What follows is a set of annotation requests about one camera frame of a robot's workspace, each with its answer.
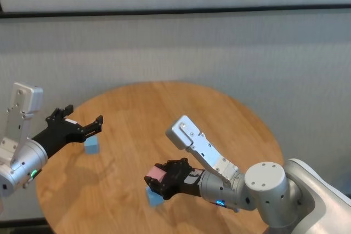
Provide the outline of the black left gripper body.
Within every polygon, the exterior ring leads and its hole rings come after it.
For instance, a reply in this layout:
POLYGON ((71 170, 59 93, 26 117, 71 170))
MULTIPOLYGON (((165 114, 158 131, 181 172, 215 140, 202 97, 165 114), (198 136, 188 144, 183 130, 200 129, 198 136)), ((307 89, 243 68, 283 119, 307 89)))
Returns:
POLYGON ((47 117, 46 121, 47 127, 31 139, 43 147, 48 159, 71 142, 84 142, 84 128, 80 124, 60 117, 47 117))

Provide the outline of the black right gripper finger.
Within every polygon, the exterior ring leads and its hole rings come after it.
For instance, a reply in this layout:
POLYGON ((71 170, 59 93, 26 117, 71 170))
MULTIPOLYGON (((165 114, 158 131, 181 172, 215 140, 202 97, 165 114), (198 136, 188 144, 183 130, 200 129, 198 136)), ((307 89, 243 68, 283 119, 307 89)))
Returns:
POLYGON ((160 183, 156 178, 150 176, 144 176, 144 180, 152 192, 160 195, 164 200, 169 200, 163 191, 163 184, 160 183))
POLYGON ((181 158, 179 160, 167 160, 165 163, 156 163, 155 167, 161 170, 171 170, 172 168, 181 169, 182 167, 188 166, 188 159, 181 158))

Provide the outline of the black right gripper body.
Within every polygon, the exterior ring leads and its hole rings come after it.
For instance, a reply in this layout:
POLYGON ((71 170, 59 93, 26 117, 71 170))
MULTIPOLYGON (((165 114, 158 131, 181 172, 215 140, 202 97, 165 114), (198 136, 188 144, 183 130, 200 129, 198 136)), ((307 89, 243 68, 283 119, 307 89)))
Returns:
POLYGON ((199 183, 204 173, 203 169, 193 168, 188 164, 187 167, 181 169, 172 168, 164 171, 166 174, 161 183, 163 184, 163 191, 169 199, 179 193, 201 196, 199 183))

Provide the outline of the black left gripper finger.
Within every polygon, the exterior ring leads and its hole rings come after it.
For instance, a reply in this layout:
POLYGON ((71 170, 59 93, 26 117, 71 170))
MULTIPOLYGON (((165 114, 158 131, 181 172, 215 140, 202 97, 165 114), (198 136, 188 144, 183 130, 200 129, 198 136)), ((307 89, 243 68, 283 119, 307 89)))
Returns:
POLYGON ((65 108, 56 108, 53 112, 53 120, 58 121, 65 119, 66 116, 72 114, 74 111, 73 105, 67 105, 65 108))
POLYGON ((84 126, 82 132, 85 137, 91 137, 102 131, 102 125, 104 122, 104 117, 102 115, 98 116, 94 122, 84 126))

